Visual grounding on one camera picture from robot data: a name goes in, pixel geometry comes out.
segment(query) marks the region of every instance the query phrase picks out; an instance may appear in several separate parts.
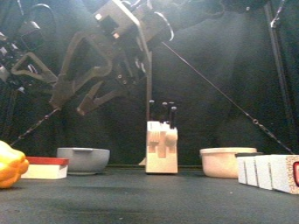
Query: bowl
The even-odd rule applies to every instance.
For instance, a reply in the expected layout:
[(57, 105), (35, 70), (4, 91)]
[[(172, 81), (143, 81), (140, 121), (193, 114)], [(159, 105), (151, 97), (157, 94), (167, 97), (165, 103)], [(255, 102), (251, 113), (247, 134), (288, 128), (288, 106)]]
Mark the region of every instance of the bowl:
[(236, 179), (239, 177), (239, 166), (235, 155), (244, 152), (257, 152), (257, 149), (245, 147), (201, 149), (200, 157), (204, 174), (213, 178)]
[(91, 175), (103, 172), (108, 165), (109, 150), (59, 148), (57, 158), (69, 160), (68, 174)]

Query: white carton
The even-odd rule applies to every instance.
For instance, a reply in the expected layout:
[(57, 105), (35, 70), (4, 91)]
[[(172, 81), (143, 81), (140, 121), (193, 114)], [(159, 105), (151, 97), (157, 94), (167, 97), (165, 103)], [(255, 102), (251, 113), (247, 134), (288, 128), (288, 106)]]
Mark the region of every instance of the white carton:
[(273, 189), (299, 194), (299, 156), (271, 155), (269, 165)]

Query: white knife block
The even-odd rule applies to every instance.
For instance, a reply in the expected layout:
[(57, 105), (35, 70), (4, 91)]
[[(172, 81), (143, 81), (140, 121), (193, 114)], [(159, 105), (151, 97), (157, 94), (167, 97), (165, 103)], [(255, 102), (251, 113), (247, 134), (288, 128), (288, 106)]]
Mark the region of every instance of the white knife block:
[(169, 124), (147, 122), (145, 173), (177, 173), (177, 129)]

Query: yellow bell pepper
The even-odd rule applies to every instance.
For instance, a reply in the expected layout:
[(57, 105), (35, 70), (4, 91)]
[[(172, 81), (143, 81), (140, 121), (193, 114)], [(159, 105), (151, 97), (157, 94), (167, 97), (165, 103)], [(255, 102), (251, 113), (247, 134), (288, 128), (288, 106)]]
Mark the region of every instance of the yellow bell pepper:
[(24, 153), (0, 141), (0, 188), (9, 188), (27, 172), (29, 162)]

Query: pot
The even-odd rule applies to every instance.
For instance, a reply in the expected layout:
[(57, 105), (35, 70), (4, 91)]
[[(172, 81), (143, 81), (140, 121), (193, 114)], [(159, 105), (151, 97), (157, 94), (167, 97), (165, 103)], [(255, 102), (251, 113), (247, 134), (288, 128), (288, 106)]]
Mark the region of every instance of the pot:
[(103, 172), (108, 165), (109, 150), (59, 148), (57, 158), (69, 160), (68, 174), (89, 175)]

